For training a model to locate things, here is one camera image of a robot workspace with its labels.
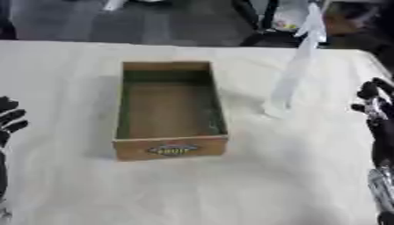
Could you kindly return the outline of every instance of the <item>floor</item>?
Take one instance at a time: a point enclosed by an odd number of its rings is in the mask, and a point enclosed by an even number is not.
[[[21,40],[70,40],[178,46],[236,46],[251,31],[230,0],[173,0],[172,7],[106,0],[14,0]]]

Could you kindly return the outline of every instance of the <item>robotic hand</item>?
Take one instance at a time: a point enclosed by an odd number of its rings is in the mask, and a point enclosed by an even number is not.
[[[14,122],[26,114],[25,110],[17,108],[18,102],[0,97],[0,148],[5,147],[12,133],[27,126],[26,120]]]
[[[390,102],[379,95],[379,89],[389,96]],[[374,78],[361,87],[357,96],[364,105],[352,104],[352,109],[367,114],[367,125],[375,139],[375,168],[368,175],[368,186],[380,212],[378,224],[394,225],[394,87]]]
[[[11,101],[7,97],[0,97],[0,223],[2,219],[11,217],[4,200],[8,185],[4,147],[14,132],[28,124],[26,120],[20,120],[26,114],[26,111],[17,108],[18,102]]]

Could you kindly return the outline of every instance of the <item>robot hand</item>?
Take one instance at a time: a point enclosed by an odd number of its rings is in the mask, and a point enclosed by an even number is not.
[[[20,120],[26,111],[17,109],[18,102],[12,101],[7,97],[0,97],[0,148],[5,147],[11,135],[26,127],[27,120]]]
[[[383,90],[391,102],[379,96],[378,89]],[[374,78],[361,87],[357,96],[365,101],[365,105],[353,104],[352,109],[368,115],[367,125],[375,139],[372,150],[375,167],[382,163],[394,165],[394,87]]]
[[[379,95],[379,89],[390,99]],[[384,80],[374,78],[366,82],[357,96],[365,105],[353,104],[352,109],[368,115],[367,125],[375,138],[372,160],[375,169],[368,175],[368,186],[380,211],[379,225],[394,225],[394,87]]]

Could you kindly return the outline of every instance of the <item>white tablecloth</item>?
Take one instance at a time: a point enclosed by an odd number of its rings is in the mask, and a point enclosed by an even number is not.
[[[292,113],[261,113],[294,53],[281,48],[0,42],[0,94],[31,121],[8,154],[11,224],[375,224],[372,138],[348,105],[383,76],[369,54],[319,50]],[[119,163],[121,63],[209,60],[229,126],[223,156]]]

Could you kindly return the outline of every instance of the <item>open wooden box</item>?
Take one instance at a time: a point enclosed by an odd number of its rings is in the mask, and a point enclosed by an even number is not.
[[[221,155],[227,130],[209,62],[125,62],[121,161]]]

